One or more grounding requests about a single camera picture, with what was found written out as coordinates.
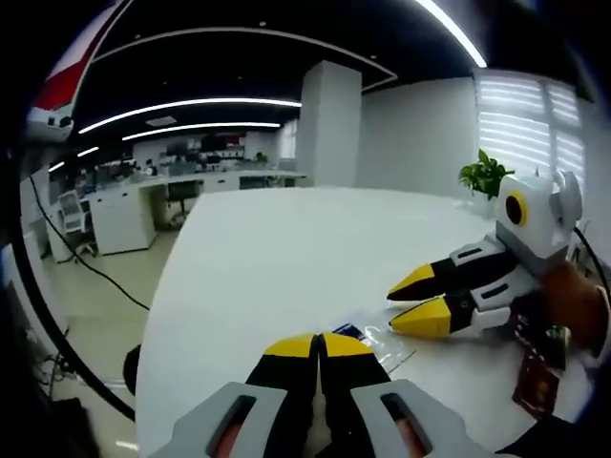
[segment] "ceiling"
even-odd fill
[[[541,73],[579,86],[562,40],[511,1],[444,3],[492,68]],[[304,74],[330,60],[360,71],[365,93],[428,79],[468,76],[474,62],[413,0],[134,0],[103,41],[74,107],[74,147],[120,141],[175,125],[278,122],[298,109],[250,105],[174,108],[77,132],[160,103],[206,97],[299,100]]]

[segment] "plastic bag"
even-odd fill
[[[405,339],[392,332],[389,321],[396,315],[396,309],[359,311],[338,320],[329,329],[336,334],[354,337],[371,348],[378,363],[390,374],[415,352]]]

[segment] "white robot head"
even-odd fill
[[[581,192],[572,172],[503,178],[498,193],[496,236],[534,275],[566,257],[571,232],[581,218]]]

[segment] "white pillar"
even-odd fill
[[[317,64],[304,77],[297,170],[314,186],[354,186],[360,126],[361,74]]]

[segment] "floor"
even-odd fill
[[[163,266],[178,232],[161,233],[153,246],[126,253],[85,260],[117,281],[132,296],[150,305]],[[131,407],[135,404],[122,384],[123,360],[142,341],[147,311],[130,302],[108,281],[82,264],[56,264],[43,260],[53,292],[59,299],[70,326],[69,341],[94,373],[113,388]],[[116,412],[89,387],[65,379],[53,387],[54,399],[78,397],[88,409],[95,436],[104,458],[137,457],[134,423]]]

